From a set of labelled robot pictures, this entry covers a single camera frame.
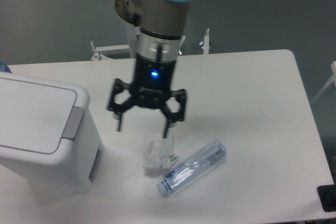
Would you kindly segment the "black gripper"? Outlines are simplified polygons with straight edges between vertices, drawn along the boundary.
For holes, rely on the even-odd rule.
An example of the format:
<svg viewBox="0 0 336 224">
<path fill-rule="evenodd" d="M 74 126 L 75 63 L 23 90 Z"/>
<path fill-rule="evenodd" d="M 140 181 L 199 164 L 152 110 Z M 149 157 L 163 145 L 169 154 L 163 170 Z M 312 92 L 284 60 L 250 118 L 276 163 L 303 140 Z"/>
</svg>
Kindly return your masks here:
<svg viewBox="0 0 336 224">
<path fill-rule="evenodd" d="M 175 65 L 176 61 L 157 62 L 137 54 L 132 82 L 126 83 L 119 78 L 114 80 L 107 110 L 113 112 L 119 122 L 118 132 L 121 132 L 123 114 L 133 106 L 161 109 L 166 118 L 163 138 L 167 137 L 172 124 L 184 121 L 187 103 L 186 90 L 171 91 Z M 117 103 L 116 97 L 125 90 L 128 91 L 129 97 L 124 102 Z M 170 98 L 180 105 L 176 112 L 172 112 L 166 103 Z"/>
</svg>

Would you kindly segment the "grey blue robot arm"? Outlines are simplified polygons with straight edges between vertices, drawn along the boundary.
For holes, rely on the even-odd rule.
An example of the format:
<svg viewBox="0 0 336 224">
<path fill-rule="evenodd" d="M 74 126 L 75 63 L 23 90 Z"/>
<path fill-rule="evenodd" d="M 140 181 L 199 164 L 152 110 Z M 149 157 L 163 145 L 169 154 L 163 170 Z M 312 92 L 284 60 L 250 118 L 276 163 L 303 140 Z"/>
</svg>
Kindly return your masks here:
<svg viewBox="0 0 336 224">
<path fill-rule="evenodd" d="M 140 33 L 133 79 L 115 79 L 107 109 L 118 121 L 134 106 L 160 110 L 165 127 L 185 119 L 187 94 L 171 90 L 184 25 L 192 0 L 128 0 Z"/>
</svg>

